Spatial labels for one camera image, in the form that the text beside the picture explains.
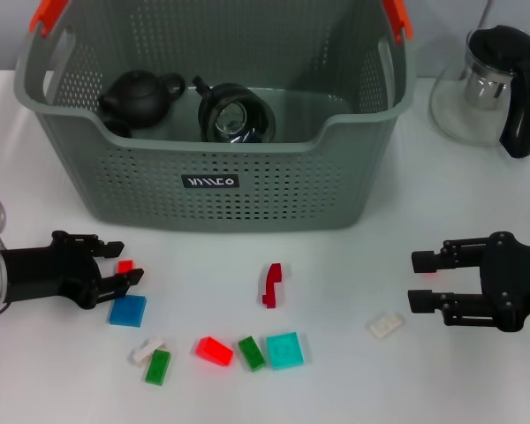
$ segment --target blue toy brick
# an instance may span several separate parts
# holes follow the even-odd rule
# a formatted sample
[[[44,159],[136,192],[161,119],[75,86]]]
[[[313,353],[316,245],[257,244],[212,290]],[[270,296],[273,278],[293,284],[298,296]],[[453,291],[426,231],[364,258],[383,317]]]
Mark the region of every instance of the blue toy brick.
[[[297,333],[268,337],[269,359],[274,369],[296,367],[304,364]]]
[[[148,302],[143,296],[125,296],[114,300],[110,324],[141,327],[143,312]]]

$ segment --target black teapot handle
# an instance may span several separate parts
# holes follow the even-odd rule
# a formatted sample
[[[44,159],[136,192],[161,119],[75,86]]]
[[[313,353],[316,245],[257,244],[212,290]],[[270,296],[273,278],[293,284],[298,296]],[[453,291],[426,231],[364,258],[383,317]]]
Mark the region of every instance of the black teapot handle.
[[[163,84],[165,84],[167,88],[169,88],[169,86],[178,87],[175,90],[172,90],[172,91],[169,90],[171,102],[175,102],[185,93],[186,82],[185,82],[185,79],[181,77],[179,74],[169,73],[167,75],[163,75],[159,80]]]
[[[511,106],[501,144],[514,158],[530,155],[530,62],[517,65],[511,82]]]

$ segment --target white table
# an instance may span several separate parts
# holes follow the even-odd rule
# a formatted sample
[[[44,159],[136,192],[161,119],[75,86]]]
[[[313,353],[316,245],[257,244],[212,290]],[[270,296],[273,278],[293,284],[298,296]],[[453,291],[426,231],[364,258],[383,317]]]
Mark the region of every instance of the white table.
[[[0,198],[9,248],[46,246],[53,230],[126,243],[146,270],[141,329],[107,323],[110,305],[12,305],[0,317],[0,424],[530,423],[530,318],[519,333],[447,328],[410,313],[406,292],[480,292],[477,269],[415,275],[410,254],[445,239],[512,231],[530,245],[530,157],[447,141],[428,121],[433,80],[421,79],[398,121],[367,210],[345,231],[204,235],[111,226],[85,209],[34,115],[0,72]],[[285,301],[258,303],[258,282],[284,264]],[[106,274],[113,261],[102,265]],[[378,341],[365,325],[399,312]],[[297,331],[307,363],[252,374],[193,355],[201,337]],[[130,351],[161,335],[165,384],[144,383]]]

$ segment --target red building block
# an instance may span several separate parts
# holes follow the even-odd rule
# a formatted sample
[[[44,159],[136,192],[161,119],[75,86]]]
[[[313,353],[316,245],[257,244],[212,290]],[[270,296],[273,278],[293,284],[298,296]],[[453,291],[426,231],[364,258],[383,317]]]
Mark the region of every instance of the red building block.
[[[263,305],[267,309],[276,308],[275,283],[283,281],[283,271],[280,263],[274,263],[267,274],[267,283],[265,286],[265,294],[263,295]]]
[[[212,337],[205,337],[196,348],[196,354],[205,360],[227,367],[233,358],[233,350],[216,341]]]
[[[117,263],[117,273],[125,274],[133,269],[133,261],[120,261]]]

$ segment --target green toy brick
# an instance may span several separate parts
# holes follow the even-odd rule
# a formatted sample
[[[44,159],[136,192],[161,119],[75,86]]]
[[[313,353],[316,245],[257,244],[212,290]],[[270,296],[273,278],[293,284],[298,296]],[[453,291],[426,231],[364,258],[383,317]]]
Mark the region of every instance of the green toy brick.
[[[166,351],[155,351],[151,357],[151,365],[149,365],[148,374],[145,377],[145,381],[151,384],[157,384],[163,386],[163,380],[167,373],[167,367],[170,362],[170,353]]]
[[[244,338],[238,343],[238,346],[246,357],[247,365],[249,365],[253,372],[265,367],[265,358],[263,358],[259,346],[255,343],[253,337]]]

